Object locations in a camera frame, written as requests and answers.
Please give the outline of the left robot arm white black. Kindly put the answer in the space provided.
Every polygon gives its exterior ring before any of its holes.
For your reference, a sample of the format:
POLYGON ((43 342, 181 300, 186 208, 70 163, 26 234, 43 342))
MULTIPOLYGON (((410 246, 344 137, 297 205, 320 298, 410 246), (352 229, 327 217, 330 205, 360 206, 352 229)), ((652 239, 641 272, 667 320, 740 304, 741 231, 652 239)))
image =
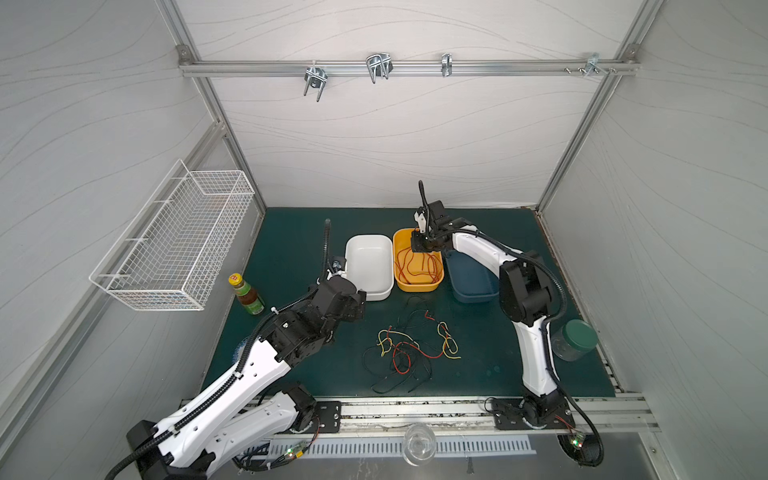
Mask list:
POLYGON ((329 344, 340 323, 362 319, 365 303, 365 292, 334 268, 325 249, 316 284, 273 310, 246 339, 236 363, 189 403, 157 423, 137 423, 126 436, 130 453, 107 478, 135 465, 143 479, 207 479, 272 435, 306 428, 316 401, 300 384, 260 407, 246 406, 329 344))

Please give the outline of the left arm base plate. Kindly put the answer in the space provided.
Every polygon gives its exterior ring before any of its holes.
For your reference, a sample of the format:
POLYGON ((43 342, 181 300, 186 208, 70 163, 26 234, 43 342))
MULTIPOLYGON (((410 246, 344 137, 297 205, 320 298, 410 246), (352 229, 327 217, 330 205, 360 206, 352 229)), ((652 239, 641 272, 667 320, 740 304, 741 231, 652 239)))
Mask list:
POLYGON ((288 431, 292 434, 338 433, 341 428, 342 403, 320 401, 311 411, 299 412, 288 431))

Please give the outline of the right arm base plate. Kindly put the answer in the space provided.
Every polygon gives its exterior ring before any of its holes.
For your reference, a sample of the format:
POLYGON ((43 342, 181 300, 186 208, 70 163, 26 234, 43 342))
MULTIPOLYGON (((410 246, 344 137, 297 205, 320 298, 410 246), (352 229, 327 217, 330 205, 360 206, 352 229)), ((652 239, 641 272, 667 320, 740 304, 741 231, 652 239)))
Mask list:
POLYGON ((572 410, 557 392, 548 397, 489 397, 484 401, 497 430, 568 430, 575 427, 572 410))

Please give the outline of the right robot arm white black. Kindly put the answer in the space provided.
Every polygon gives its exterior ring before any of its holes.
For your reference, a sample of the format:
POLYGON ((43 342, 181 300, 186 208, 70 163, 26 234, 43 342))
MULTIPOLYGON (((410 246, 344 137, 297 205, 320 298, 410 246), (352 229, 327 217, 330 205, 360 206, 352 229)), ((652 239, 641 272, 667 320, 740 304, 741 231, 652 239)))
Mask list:
POLYGON ((429 202, 424 183, 418 182, 421 206, 414 213, 417 229, 411 246, 420 253, 457 251, 498 278, 499 304, 515 329, 522 360, 524 395, 508 410, 532 429, 543 429, 568 407, 586 421, 589 431, 571 426, 558 437, 561 449, 575 463, 596 468, 605 457, 598 429, 563 386, 554 365, 550 324, 567 309, 568 296, 557 276, 535 251, 516 250, 479 230, 463 218, 447 215, 439 200, 429 202))

